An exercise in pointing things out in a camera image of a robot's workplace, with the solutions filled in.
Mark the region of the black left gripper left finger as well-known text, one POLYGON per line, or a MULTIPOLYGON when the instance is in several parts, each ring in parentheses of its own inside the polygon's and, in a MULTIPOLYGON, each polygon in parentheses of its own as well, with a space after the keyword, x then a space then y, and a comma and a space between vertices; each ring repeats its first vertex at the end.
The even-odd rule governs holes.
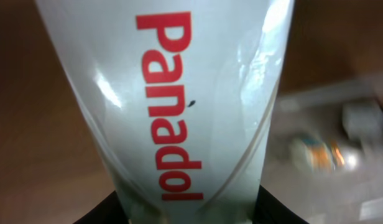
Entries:
POLYGON ((74 224, 129 224, 116 191, 109 194, 102 202, 74 224))

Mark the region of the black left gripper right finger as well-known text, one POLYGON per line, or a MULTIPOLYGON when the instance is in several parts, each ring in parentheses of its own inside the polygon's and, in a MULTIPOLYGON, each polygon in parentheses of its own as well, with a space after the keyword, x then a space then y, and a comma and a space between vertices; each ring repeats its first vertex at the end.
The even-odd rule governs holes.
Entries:
POLYGON ((261 185, 252 222, 253 224, 308 224, 261 185))

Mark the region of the white Panadol tube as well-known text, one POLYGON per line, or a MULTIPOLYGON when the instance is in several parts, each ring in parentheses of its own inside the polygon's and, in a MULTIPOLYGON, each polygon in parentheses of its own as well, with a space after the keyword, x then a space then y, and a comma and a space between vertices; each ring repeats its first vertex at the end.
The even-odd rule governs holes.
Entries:
POLYGON ((132 223, 250 223, 291 0, 37 1, 132 223))

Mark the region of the clear plastic container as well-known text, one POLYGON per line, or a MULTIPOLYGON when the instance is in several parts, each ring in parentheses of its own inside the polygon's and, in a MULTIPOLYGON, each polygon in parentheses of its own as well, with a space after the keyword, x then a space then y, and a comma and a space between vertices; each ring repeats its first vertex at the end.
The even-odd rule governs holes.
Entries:
POLYGON ((383 75, 279 96, 262 185, 308 223, 383 223, 383 75))

